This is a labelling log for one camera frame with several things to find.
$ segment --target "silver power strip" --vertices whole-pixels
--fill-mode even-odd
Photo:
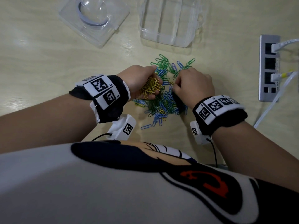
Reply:
[[[279,73],[279,53],[271,52],[271,45],[280,42],[278,35],[260,36],[259,101],[272,102],[279,91],[279,82],[271,82],[271,74]]]

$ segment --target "white sensor device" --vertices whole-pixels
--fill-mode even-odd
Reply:
[[[131,115],[122,114],[120,119],[112,122],[112,126],[107,133],[111,133],[111,136],[107,136],[108,140],[128,140],[131,132],[136,126],[136,120]]]
[[[207,141],[207,138],[212,141],[210,136],[202,135],[202,132],[200,131],[198,123],[196,121],[192,121],[190,123],[190,127],[191,127],[193,136],[194,136],[195,141],[196,141],[197,144],[205,145],[207,143],[210,143],[209,141]]]

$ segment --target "red graphic on shirt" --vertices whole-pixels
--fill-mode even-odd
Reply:
[[[213,173],[210,172],[205,172],[205,171],[193,171],[193,170],[189,170],[189,171],[183,171],[181,172],[181,176],[183,177],[187,177],[188,179],[192,180],[192,179],[197,179],[196,176],[193,176],[193,173],[203,173],[203,174],[209,174],[212,177],[214,177],[218,183],[219,183],[219,188],[213,187],[208,183],[204,183],[203,186],[209,190],[211,190],[212,192],[218,194],[219,196],[222,196],[224,198],[226,198],[226,193],[228,193],[228,187],[226,185],[226,183],[224,181],[221,180],[221,178],[218,175],[215,175]]]

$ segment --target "person's left hand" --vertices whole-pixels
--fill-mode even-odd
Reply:
[[[159,80],[159,84],[162,85],[163,81],[156,74],[157,66],[142,67],[139,65],[133,65],[123,70],[117,76],[120,77],[129,87],[132,99],[144,99],[144,95],[140,94],[141,88],[146,84],[149,77],[153,77]],[[159,91],[156,90],[154,94],[148,94],[148,100],[155,99]]]

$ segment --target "plastic container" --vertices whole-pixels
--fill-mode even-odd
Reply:
[[[121,0],[62,0],[59,18],[97,47],[102,47],[130,13]]]
[[[142,0],[139,15],[142,38],[187,47],[203,26],[206,10],[201,0]]]

